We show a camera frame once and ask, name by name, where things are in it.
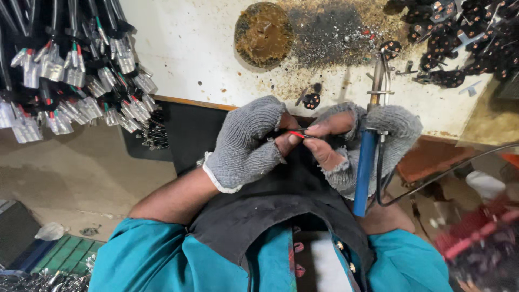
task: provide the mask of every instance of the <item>hand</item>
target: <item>hand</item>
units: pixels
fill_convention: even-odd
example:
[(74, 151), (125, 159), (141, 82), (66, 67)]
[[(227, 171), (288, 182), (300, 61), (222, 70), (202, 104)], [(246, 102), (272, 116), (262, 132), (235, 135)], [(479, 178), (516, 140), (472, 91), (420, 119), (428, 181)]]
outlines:
[[(305, 133), (325, 140), (305, 139), (303, 143), (316, 158), (328, 183), (342, 196), (351, 200), (357, 181), (361, 121), (364, 118), (366, 127), (389, 132), (385, 142), (386, 150), (383, 153), (382, 176), (394, 169), (422, 130), (416, 116), (395, 105), (377, 107), (366, 114), (365, 109), (352, 102), (346, 102), (331, 107), (321, 115)], [(340, 143), (333, 148), (327, 143), (327, 138), (334, 136), (339, 138), (334, 140)], [(375, 171), (371, 175), (369, 195), (374, 192)]]
[(203, 170), (219, 191), (234, 193), (261, 178), (286, 156), (301, 138), (284, 133), (261, 143), (271, 131), (298, 128), (287, 114), (284, 103), (265, 96), (227, 114), (216, 140), (214, 153), (207, 157)]

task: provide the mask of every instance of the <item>forearm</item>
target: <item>forearm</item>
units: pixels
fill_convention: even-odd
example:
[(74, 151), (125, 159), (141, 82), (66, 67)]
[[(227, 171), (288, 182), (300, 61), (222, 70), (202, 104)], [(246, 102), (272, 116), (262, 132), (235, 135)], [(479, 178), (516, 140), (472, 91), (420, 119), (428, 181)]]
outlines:
[(189, 224), (216, 194), (218, 190), (200, 167), (152, 192), (132, 208), (128, 217)]

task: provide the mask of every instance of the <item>green plastic crate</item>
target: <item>green plastic crate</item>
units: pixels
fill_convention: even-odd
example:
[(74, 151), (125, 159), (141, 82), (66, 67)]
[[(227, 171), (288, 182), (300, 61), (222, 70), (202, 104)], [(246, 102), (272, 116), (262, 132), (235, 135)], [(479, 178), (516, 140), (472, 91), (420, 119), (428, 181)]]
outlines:
[(87, 259), (97, 255), (98, 249), (105, 242), (86, 239), (83, 237), (64, 235), (56, 245), (34, 267), (32, 273), (49, 269), (49, 274), (57, 271), (63, 274), (84, 275), (88, 269)]

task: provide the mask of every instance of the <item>red wire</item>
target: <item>red wire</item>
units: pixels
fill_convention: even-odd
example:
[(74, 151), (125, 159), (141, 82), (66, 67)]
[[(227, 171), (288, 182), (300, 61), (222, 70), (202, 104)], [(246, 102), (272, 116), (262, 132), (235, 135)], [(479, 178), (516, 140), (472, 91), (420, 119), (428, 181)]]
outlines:
[(303, 139), (305, 138), (305, 136), (303, 136), (301, 133), (298, 133), (298, 132), (289, 131), (289, 133), (294, 134), (294, 135), (296, 135), (296, 136), (298, 136), (300, 138), (303, 138)]

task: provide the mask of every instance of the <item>plastic bag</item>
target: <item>plastic bag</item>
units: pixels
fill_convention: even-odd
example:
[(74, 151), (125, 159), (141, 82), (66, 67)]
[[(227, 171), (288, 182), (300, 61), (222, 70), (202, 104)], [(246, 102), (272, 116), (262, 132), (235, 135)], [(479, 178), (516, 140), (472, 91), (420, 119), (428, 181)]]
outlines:
[(63, 228), (63, 225), (51, 222), (43, 225), (38, 230), (38, 233), (34, 236), (35, 239), (41, 239), (44, 241), (53, 241), (58, 240), (63, 237), (63, 233), (65, 232), (65, 229)]

